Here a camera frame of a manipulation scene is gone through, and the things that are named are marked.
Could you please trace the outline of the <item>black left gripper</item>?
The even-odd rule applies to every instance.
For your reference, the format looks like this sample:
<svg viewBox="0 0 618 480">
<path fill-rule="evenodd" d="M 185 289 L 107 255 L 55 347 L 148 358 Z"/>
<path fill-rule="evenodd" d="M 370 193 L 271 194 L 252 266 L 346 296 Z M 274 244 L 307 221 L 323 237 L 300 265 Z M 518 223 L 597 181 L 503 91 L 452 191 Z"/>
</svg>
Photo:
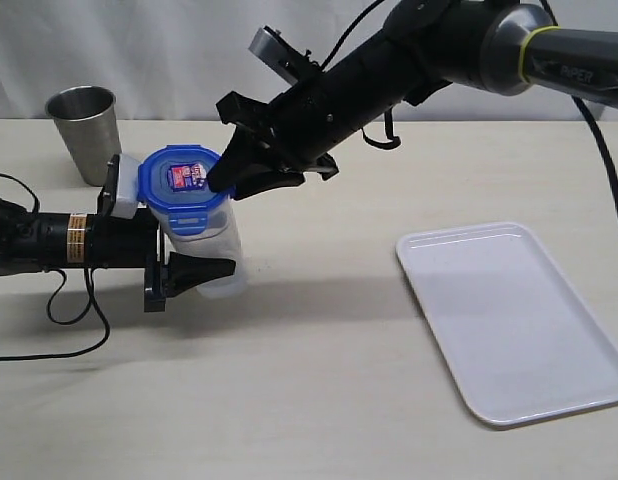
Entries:
<svg viewBox="0 0 618 480">
<path fill-rule="evenodd" d="M 163 312 L 167 295 L 180 295 L 208 282 L 232 276 L 236 261 L 230 258 L 192 257 L 173 252 L 166 266 L 164 239 L 158 221 L 150 210 L 138 206 L 132 219 L 111 215 L 119 155 L 114 155 L 108 162 L 106 181 L 97 197 L 96 213 L 89 218 L 86 267 L 141 269 L 143 309 L 146 313 Z"/>
</svg>

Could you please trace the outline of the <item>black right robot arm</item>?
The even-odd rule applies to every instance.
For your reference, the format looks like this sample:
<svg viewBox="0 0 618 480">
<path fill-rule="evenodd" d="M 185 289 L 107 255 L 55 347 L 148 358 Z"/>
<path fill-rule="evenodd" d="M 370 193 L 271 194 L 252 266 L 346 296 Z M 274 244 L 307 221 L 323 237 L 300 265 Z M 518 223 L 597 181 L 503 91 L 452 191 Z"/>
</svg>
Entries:
<svg viewBox="0 0 618 480">
<path fill-rule="evenodd" d="M 618 109 L 618 32 L 566 29 L 520 1 L 402 1 L 335 64 L 316 62 L 273 28 L 251 52 L 287 83 L 269 102 L 217 103 L 234 133 L 207 182 L 242 200 L 338 173 L 332 150 L 401 104 L 452 84 L 502 96 L 534 85 Z"/>
</svg>

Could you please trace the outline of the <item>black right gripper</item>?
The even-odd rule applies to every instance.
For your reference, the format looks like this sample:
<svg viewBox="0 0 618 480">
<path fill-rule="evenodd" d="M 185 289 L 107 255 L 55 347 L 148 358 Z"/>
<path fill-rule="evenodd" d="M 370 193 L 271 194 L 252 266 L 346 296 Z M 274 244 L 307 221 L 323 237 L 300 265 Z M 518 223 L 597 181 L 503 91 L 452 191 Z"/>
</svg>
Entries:
<svg viewBox="0 0 618 480">
<path fill-rule="evenodd" d="M 221 121 L 235 131 L 207 174 L 213 192 L 233 189 L 240 201 L 298 187 L 306 172 L 325 180 L 339 172 L 329 152 L 369 122 L 368 53 L 356 49 L 323 70 L 297 52 L 300 80 L 272 100 L 231 91 L 216 104 Z"/>
</svg>

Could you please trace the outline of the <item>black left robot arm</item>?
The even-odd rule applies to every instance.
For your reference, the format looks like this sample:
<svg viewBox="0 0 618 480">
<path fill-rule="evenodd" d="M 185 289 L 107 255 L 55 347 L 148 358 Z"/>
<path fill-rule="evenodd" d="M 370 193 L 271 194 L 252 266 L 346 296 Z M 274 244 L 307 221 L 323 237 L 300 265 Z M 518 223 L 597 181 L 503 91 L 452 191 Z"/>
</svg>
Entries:
<svg viewBox="0 0 618 480">
<path fill-rule="evenodd" d="M 140 162 L 116 154 L 93 213 L 43 212 L 0 198 L 0 277 L 68 269 L 140 270 L 144 309 L 190 289 L 230 294 L 241 246 L 231 191 L 215 193 L 207 173 L 218 155 L 169 146 Z"/>
</svg>

